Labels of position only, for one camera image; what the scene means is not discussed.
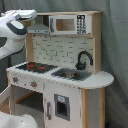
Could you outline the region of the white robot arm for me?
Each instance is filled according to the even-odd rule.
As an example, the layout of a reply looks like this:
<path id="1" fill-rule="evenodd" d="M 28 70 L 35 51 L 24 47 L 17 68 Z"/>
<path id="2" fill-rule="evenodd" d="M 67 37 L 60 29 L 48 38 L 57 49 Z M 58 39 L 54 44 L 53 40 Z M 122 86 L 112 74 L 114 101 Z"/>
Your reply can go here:
<path id="1" fill-rule="evenodd" d="M 0 60 L 21 51 L 24 47 L 27 28 L 22 21 L 30 21 L 37 16 L 35 10 L 9 10 L 0 16 L 0 37 L 6 43 L 0 48 Z"/>

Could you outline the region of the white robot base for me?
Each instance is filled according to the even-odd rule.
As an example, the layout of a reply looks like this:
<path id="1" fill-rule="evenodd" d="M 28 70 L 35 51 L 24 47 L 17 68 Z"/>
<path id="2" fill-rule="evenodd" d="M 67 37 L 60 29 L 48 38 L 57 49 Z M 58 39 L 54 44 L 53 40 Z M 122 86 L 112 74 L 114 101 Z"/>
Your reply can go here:
<path id="1" fill-rule="evenodd" d="M 39 128 L 35 119 L 28 114 L 21 116 L 0 112 L 0 128 Z"/>

